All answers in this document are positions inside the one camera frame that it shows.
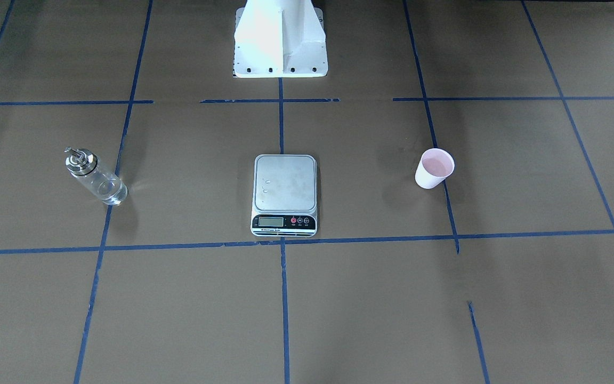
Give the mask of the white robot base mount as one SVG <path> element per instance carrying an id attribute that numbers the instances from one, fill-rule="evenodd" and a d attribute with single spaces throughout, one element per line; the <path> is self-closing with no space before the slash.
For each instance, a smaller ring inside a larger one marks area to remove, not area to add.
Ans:
<path id="1" fill-rule="evenodd" d="M 312 1 L 247 1 L 236 10 L 237 78 L 315 78 L 329 72 L 324 13 Z"/>

